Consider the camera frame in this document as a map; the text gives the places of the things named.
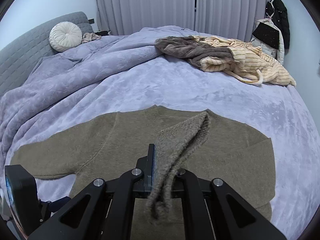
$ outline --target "white wall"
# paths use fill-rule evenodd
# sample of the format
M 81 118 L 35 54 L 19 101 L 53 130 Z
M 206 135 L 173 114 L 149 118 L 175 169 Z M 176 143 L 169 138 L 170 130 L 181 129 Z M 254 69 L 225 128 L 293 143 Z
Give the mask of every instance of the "white wall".
M 297 82 L 297 90 L 320 133 L 320 32 L 300 0 L 282 0 L 288 10 L 290 48 L 284 67 Z
M 94 19 L 92 28 L 98 31 L 96 0 L 15 0 L 0 21 L 0 50 L 39 24 L 78 11 Z

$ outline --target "black puffer jacket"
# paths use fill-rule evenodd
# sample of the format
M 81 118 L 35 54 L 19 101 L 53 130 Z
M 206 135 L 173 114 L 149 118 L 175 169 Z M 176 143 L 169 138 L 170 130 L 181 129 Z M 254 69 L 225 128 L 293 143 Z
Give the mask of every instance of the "black puffer jacket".
M 272 21 L 275 26 L 277 26 L 282 33 L 284 48 L 288 49 L 290 44 L 290 29 L 288 21 L 287 8 L 284 6 L 282 0 L 274 0 L 273 7 L 275 8 L 275 14 L 272 17 Z M 267 2 L 266 15 L 273 14 L 273 8 L 270 2 Z

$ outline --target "quilted headboard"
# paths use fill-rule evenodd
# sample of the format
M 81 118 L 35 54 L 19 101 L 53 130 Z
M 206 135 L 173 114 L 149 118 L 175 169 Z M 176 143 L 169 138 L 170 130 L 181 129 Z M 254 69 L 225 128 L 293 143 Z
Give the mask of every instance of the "quilted headboard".
M 49 33 L 59 22 L 72 22 L 83 33 L 93 33 L 87 16 L 75 12 L 45 22 L 16 38 L 0 51 L 0 98 L 7 91 L 21 86 L 41 57 L 58 52 L 49 44 Z

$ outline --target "metal bolt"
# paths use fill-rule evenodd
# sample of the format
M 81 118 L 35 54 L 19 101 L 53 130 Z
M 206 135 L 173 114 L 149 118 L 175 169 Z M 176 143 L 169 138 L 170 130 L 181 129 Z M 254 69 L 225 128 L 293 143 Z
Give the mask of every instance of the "metal bolt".
M 140 169 L 133 169 L 133 170 L 131 171 L 131 173 L 132 173 L 133 175 L 135 175 L 135 176 L 138 176 L 138 175 L 141 174 L 141 170 L 140 170 Z
M 183 175 L 183 174 L 185 174 L 185 173 L 186 173 L 186 170 L 183 169 L 183 168 L 180 168 L 180 169 L 178 169 L 177 175 L 178 175 L 178 176 L 181 176 L 181 175 Z
M 220 187 L 223 184 L 223 180 L 222 179 L 214 179 L 213 184 L 216 185 L 217 187 Z
M 95 185 L 96 187 L 100 187 L 102 184 L 103 184 L 102 179 L 95 179 L 93 182 L 93 185 Z

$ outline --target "curtain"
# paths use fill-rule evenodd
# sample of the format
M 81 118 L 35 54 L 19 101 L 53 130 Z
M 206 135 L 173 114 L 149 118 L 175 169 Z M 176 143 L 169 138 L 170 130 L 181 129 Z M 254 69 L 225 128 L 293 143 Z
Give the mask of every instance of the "curtain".
M 265 18 L 269 0 L 197 0 L 195 30 L 250 41 L 254 21 Z
M 129 35 L 143 27 L 194 28 L 195 0 L 97 0 L 99 30 Z

